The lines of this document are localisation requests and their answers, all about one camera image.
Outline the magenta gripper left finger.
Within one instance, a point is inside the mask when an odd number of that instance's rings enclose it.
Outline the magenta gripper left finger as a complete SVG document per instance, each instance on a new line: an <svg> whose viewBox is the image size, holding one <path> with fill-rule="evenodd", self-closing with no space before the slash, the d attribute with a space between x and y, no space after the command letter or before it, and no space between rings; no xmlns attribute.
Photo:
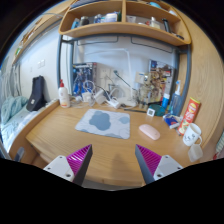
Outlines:
<svg viewBox="0 0 224 224"><path fill-rule="evenodd" d="M92 154L92 145L87 145L68 156L59 155L44 170L81 186Z"/></svg>

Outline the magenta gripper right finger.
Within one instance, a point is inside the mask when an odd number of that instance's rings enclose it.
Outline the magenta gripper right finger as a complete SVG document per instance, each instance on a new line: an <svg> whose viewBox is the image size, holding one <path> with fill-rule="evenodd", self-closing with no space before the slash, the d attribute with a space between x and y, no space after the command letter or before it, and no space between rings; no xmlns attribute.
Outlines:
<svg viewBox="0 0 224 224"><path fill-rule="evenodd" d="M150 184L182 169L182 166L171 156L160 156L141 145L135 146L135 156L146 184Z"/></svg>

